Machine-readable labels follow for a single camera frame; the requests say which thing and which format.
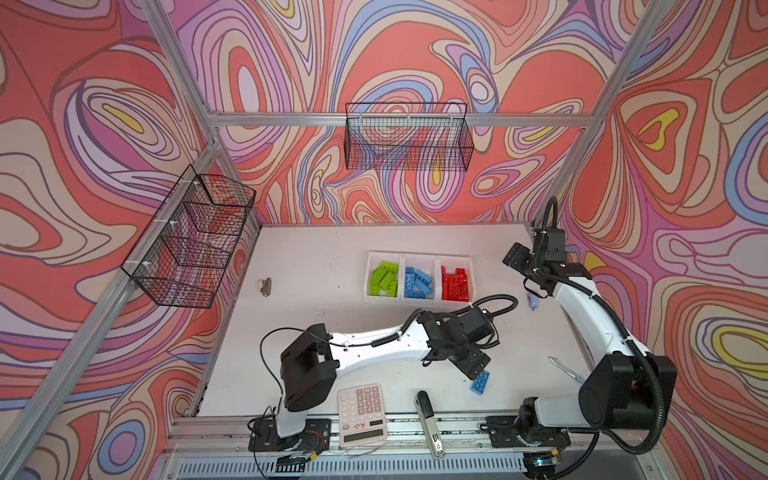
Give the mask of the blue lego brick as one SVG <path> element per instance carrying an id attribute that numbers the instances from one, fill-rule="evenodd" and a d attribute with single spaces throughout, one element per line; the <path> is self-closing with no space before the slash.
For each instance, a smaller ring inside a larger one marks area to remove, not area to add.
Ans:
<path id="1" fill-rule="evenodd" d="M 406 298 L 415 298 L 416 293 L 415 270 L 412 267 L 406 267 L 404 275 L 404 296 Z"/>
<path id="2" fill-rule="evenodd" d="M 420 269 L 415 269 L 414 275 L 421 284 L 425 285 L 429 289 L 432 289 L 433 278 L 430 275 Z"/>
<path id="3" fill-rule="evenodd" d="M 473 381 L 470 387 L 471 391 L 477 395 L 483 395 L 487 388 L 489 377 L 490 374 L 488 371 L 483 371 L 480 373 L 479 376 Z"/>

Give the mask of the green lego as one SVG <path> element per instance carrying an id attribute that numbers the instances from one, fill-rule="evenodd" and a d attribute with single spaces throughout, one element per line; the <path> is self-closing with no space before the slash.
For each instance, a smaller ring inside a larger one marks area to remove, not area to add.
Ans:
<path id="1" fill-rule="evenodd" d="M 397 290 L 398 290 L 398 282 L 392 281 L 389 284 L 389 287 L 387 289 L 387 296 L 390 298 L 395 298 L 397 296 Z"/>

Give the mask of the green lego brick glossy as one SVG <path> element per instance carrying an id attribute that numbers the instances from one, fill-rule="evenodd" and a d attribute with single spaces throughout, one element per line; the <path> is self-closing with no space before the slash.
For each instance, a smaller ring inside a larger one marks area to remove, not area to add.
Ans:
<path id="1" fill-rule="evenodd" d="M 381 267 L 375 269 L 372 273 L 369 283 L 369 294 L 371 296 L 387 295 L 389 284 L 394 280 L 394 275 Z"/>

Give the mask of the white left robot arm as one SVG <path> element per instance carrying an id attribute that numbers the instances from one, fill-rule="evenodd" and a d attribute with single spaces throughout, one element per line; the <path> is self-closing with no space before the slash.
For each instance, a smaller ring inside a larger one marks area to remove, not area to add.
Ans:
<path id="1" fill-rule="evenodd" d="M 422 365 L 449 361 L 470 380 L 490 363 L 499 345 L 491 312 L 469 306 L 453 312 L 414 310 L 400 326 L 355 334 L 330 333 L 323 323 L 299 331 L 280 354 L 280 401 L 276 433 L 281 439 L 304 431 L 307 412 L 321 405 L 335 381 L 363 368 L 395 361 Z"/>

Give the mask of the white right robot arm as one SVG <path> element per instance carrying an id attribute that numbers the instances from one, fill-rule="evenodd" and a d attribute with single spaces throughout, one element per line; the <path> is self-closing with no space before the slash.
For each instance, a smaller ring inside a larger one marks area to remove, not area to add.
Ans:
<path id="1" fill-rule="evenodd" d="M 608 436 L 629 454 L 650 452 L 667 423 L 676 365 L 631 334 L 598 293 L 586 267 L 569 261 L 562 229 L 536 228 L 532 241 L 530 247 L 514 244 L 503 262 L 559 304 L 585 342 L 594 366 L 575 393 L 525 399 L 519 431 L 534 427 L 590 431 Z"/>

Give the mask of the light blue small stapler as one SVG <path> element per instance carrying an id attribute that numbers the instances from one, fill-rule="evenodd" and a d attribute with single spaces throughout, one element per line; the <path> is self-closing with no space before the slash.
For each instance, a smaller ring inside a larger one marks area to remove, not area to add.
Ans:
<path id="1" fill-rule="evenodd" d="M 531 293 L 527 294 L 528 306 L 532 311 L 536 311 L 539 308 L 539 298 Z"/>

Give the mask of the black silver stapler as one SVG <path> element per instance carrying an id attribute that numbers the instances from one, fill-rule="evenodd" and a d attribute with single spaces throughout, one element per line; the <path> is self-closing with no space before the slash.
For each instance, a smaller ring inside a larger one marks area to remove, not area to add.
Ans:
<path id="1" fill-rule="evenodd" d="M 415 406 L 426 439 L 426 444 L 432 457 L 436 460 L 444 458 L 446 455 L 444 443 L 437 425 L 430 397 L 425 390 L 420 390 L 416 394 Z"/>

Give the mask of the white container right compartment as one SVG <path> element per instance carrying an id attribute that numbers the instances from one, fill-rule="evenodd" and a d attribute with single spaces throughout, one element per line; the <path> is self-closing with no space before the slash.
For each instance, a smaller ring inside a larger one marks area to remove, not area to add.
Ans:
<path id="1" fill-rule="evenodd" d="M 449 307 L 468 306 L 475 298 L 474 266 L 468 256 L 437 257 L 440 293 L 437 301 Z"/>

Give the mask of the white container compartment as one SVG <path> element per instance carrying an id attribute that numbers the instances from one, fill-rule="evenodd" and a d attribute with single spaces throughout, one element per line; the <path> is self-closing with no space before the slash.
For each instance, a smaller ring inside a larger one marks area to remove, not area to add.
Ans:
<path id="1" fill-rule="evenodd" d="M 368 303 L 395 305 L 402 301 L 404 258 L 400 253 L 368 253 L 363 299 Z"/>
<path id="2" fill-rule="evenodd" d="M 468 306 L 475 298 L 474 266 L 468 256 L 437 257 L 440 293 L 437 301 L 449 307 Z"/>

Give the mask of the silver pen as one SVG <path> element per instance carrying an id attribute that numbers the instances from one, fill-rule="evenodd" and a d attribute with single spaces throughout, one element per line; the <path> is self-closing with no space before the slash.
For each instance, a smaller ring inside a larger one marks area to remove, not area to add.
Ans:
<path id="1" fill-rule="evenodd" d="M 567 375 L 569 378 L 573 379 L 573 380 L 574 380 L 574 381 L 576 381 L 577 383 L 579 383 L 579 384 L 583 384 L 583 383 L 585 382 L 585 378 L 584 378 L 582 375 L 580 375 L 580 374 L 579 374 L 579 373 L 577 373 L 575 370 L 573 370 L 573 369 L 571 369 L 570 367 L 568 367 L 567 365 L 565 365 L 565 364 L 564 364 L 562 361 L 560 361 L 558 358 L 556 358 L 556 357 L 553 357 L 553 356 L 549 356 L 549 357 L 548 357 L 548 360 L 549 360 L 549 362 L 550 362 L 550 363 L 551 363 L 551 364 L 552 364 L 554 367 L 556 367 L 557 369 L 559 369 L 560 371 L 562 371 L 563 373 L 565 373 L 565 374 L 566 374 L 566 375 Z"/>

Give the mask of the white container left compartment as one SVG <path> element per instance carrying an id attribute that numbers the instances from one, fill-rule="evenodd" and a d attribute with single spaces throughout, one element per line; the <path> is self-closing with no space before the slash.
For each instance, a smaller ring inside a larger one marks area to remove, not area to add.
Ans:
<path id="1" fill-rule="evenodd" d="M 400 253 L 368 253 L 363 299 L 368 303 L 395 305 L 402 301 L 404 258 Z"/>

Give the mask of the white pink calculator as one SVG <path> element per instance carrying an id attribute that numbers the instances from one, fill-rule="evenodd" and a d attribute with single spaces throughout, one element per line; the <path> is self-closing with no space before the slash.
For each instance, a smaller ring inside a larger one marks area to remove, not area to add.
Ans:
<path id="1" fill-rule="evenodd" d="M 384 442 L 388 430 L 381 385 L 367 384 L 340 390 L 338 424 L 342 449 Z"/>

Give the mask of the olive small object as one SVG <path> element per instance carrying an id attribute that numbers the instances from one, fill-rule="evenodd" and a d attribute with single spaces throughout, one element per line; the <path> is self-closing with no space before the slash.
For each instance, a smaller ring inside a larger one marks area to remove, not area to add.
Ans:
<path id="1" fill-rule="evenodd" d="M 272 279 L 265 278 L 259 281 L 259 291 L 263 297 L 269 297 L 271 295 Z"/>

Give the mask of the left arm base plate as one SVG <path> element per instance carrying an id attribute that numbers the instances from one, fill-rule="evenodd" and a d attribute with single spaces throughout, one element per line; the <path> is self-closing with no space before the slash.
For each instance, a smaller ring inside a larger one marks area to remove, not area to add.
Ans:
<path id="1" fill-rule="evenodd" d="M 252 453 L 298 451 L 321 453 L 328 449 L 332 422 L 329 418 L 309 418 L 303 430 L 296 435 L 281 438 L 277 433 L 274 415 L 251 419 L 248 450 Z"/>

